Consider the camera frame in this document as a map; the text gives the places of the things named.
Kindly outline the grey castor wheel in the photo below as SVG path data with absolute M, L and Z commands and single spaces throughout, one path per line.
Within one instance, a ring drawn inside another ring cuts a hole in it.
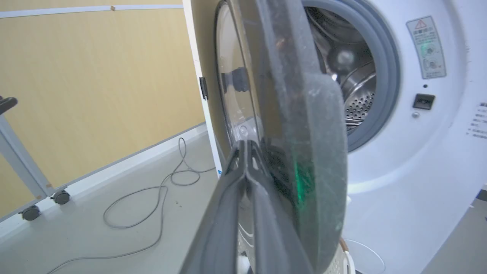
M 54 201 L 55 204 L 64 205 L 68 203 L 71 199 L 71 195 L 65 190 L 58 191 L 54 193 L 50 199 Z
M 40 217 L 41 211 L 37 205 L 32 205 L 19 212 L 19 215 L 21 215 L 23 220 L 33 221 L 36 218 Z

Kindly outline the grey metal stand frame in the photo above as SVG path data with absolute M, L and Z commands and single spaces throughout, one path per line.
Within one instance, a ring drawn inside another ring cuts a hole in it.
M 0 154 L 11 166 L 13 172 L 19 177 L 20 185 L 25 186 L 32 198 L 24 202 L 17 210 L 4 215 L 0 221 L 19 214 L 22 210 L 32 205 L 37 205 L 45 198 L 49 198 L 56 192 L 65 190 L 66 186 L 52 187 L 38 165 L 33 161 L 4 115 L 18 104 L 15 97 L 0 96 Z

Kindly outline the white front-load washing machine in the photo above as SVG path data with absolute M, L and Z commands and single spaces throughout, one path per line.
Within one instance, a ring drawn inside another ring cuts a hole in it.
M 348 152 L 343 229 L 356 274 L 421 274 L 487 183 L 487 0 L 381 0 L 399 52 L 394 110 Z M 407 21 L 431 16 L 447 76 L 423 79 Z M 435 95 L 431 110 L 415 95 Z

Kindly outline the stainless steel washer drum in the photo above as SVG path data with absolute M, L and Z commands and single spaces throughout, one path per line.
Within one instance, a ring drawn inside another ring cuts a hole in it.
M 341 88 L 348 132 L 370 113 L 376 95 L 376 68 L 372 52 L 353 24 L 338 14 L 306 7 L 320 69 Z

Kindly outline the dark grey washing machine door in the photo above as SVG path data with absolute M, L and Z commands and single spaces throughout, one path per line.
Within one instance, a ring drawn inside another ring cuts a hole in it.
M 313 274 L 339 246 L 346 210 L 347 140 L 341 92 L 321 72 L 301 0 L 220 0 L 217 77 L 230 148 L 261 149 Z M 248 151 L 246 152 L 248 174 Z M 240 190 L 238 239 L 255 274 L 251 187 Z

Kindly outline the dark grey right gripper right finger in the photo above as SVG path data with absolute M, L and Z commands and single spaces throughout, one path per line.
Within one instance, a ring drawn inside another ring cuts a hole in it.
M 313 274 L 261 149 L 253 140 L 248 142 L 248 182 L 254 217 L 255 274 Z

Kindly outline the white edged wooden panel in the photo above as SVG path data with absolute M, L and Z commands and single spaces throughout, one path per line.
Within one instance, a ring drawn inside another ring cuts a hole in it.
M 196 100 L 200 120 L 205 124 L 212 156 L 210 166 L 218 177 L 223 173 L 230 141 L 226 131 L 224 111 L 217 77 L 215 54 L 215 18 L 220 0 L 181 0 L 190 44 L 191 58 L 196 76 L 193 82 L 198 89 Z M 208 100 L 202 99 L 199 78 L 205 77 Z

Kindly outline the grey warning sticker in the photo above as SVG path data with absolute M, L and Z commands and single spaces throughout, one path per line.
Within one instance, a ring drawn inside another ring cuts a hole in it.
M 423 79 L 447 76 L 445 58 L 436 25 L 431 16 L 407 21 Z

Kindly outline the black door latch socket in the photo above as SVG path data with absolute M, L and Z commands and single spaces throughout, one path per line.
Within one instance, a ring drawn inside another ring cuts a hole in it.
M 421 110 L 431 110 L 435 99 L 435 95 L 418 93 L 415 95 L 412 107 Z

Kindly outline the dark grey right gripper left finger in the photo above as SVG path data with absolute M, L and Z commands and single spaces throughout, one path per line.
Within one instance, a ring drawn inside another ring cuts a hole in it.
M 179 274 L 238 274 L 238 208 L 246 181 L 246 142 L 237 142 Z

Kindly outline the grey rubber door gasket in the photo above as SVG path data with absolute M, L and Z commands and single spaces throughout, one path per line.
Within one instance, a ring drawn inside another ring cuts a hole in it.
M 347 130 L 349 152 L 364 146 L 382 130 L 393 113 L 399 95 L 401 81 L 399 52 L 392 35 L 392 29 L 388 26 L 384 13 L 379 9 L 380 1 L 302 0 L 305 12 L 306 7 L 322 8 L 338 14 L 353 24 L 370 47 L 374 58 L 376 95 L 370 113 L 364 122 L 351 132 Z

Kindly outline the white perforated laundry basket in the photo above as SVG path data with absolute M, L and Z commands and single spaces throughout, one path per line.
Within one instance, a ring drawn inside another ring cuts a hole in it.
M 333 260 L 323 274 L 356 274 L 355 263 L 343 238 L 340 238 Z

